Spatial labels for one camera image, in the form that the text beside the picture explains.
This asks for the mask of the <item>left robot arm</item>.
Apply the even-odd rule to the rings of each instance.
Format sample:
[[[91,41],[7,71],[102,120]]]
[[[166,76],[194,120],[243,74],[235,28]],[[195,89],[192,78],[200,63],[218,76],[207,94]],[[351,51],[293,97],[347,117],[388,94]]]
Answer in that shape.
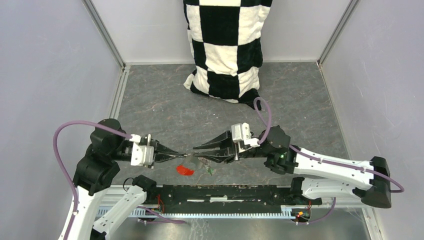
[[[90,145],[83,158],[77,163],[73,177],[64,168],[59,155],[57,130],[53,136],[53,151],[61,170],[67,179],[72,201],[65,225],[59,236],[61,240],[109,240],[135,209],[144,209],[158,218],[160,224],[169,223],[163,216],[164,203],[157,192],[154,180],[139,175],[117,203],[102,217],[98,209],[106,196],[112,181],[120,171],[118,161],[128,161],[132,166],[152,168],[163,163],[183,158],[184,153],[174,151],[150,135],[140,136],[126,133],[120,122],[114,118],[100,122],[70,121],[61,129],[72,125],[94,127],[90,134]]]

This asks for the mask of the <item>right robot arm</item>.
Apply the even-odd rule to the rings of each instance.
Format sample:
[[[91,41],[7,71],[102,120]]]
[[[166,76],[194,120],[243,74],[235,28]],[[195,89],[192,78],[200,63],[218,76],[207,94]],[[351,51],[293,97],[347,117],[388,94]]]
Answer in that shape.
[[[264,158],[272,172],[292,174],[289,199],[295,204],[320,198],[353,198],[380,209],[392,207],[390,169],[387,160],[352,160],[312,152],[292,145],[280,126],[254,136],[247,123],[232,125],[212,140],[193,147],[195,156],[216,163]]]

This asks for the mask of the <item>red key tag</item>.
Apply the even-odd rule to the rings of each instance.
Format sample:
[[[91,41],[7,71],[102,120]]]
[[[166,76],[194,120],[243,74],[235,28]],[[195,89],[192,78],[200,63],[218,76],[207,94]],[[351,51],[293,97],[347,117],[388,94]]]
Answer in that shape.
[[[180,174],[182,176],[192,176],[195,173],[194,170],[187,168],[184,165],[178,165],[176,167],[176,171],[177,171],[178,174]]]

